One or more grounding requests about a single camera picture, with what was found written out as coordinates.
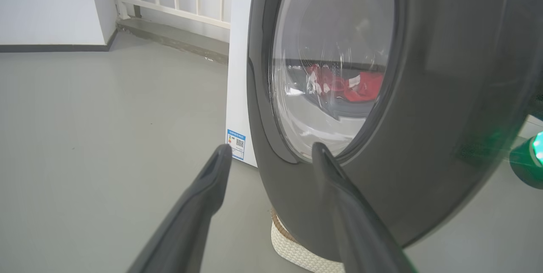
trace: transparent glass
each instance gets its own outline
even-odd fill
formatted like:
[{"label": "transparent glass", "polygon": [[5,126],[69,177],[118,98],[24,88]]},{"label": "transparent glass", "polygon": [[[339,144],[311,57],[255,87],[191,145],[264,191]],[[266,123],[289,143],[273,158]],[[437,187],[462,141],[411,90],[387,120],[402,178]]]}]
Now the transparent glass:
[{"label": "transparent glass", "polygon": [[394,0],[281,0],[271,60],[275,117],[289,147],[338,155],[372,111],[386,71]]}]

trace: floor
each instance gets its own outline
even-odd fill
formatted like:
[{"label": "floor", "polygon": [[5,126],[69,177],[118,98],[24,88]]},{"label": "floor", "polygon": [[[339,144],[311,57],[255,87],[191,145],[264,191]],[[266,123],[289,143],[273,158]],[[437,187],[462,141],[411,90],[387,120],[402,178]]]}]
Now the floor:
[{"label": "floor", "polygon": [[[128,269],[215,147],[227,67],[119,33],[110,52],[0,54],[0,271]],[[203,273],[306,272],[232,163]]]}]

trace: gray baseboard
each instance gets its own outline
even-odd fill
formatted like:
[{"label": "gray baseboard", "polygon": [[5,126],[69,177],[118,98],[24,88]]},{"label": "gray baseboard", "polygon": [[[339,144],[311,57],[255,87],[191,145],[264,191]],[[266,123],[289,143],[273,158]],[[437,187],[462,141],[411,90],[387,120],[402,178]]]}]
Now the gray baseboard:
[{"label": "gray baseboard", "polygon": [[197,54],[219,64],[228,64],[228,43],[204,37],[178,28],[154,23],[140,18],[128,18],[117,21],[120,31],[127,31],[162,45]]},{"label": "gray baseboard", "polygon": [[5,52],[77,52],[95,51],[107,52],[117,35],[117,30],[111,34],[107,45],[0,45],[0,53]]}]

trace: washing machine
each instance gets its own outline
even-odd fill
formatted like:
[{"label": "washing machine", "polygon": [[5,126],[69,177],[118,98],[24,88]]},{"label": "washing machine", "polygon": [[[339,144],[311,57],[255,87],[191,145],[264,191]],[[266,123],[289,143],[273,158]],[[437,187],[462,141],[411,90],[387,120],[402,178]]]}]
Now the washing machine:
[{"label": "washing machine", "polygon": [[[340,260],[312,174],[315,142],[414,248],[415,266],[535,271],[543,211],[531,205],[543,194],[512,172],[487,186],[508,168],[500,158],[540,80],[542,22],[543,0],[233,0],[227,143],[258,167],[287,231],[320,257]],[[531,238],[485,232],[493,225],[481,221],[507,210],[498,200],[491,212],[465,209],[481,188],[507,191],[518,202],[510,227]],[[444,225],[456,231],[442,234]],[[466,227],[485,236],[459,235]]]}]

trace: washing machine door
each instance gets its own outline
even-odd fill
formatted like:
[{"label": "washing machine door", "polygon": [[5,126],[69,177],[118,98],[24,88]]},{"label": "washing machine door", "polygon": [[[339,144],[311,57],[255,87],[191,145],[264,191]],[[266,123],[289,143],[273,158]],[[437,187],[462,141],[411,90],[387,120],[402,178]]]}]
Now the washing machine door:
[{"label": "washing machine door", "polygon": [[252,0],[251,134],[292,236],[339,261],[316,141],[403,246],[459,209],[526,116],[542,13],[541,0]]}]

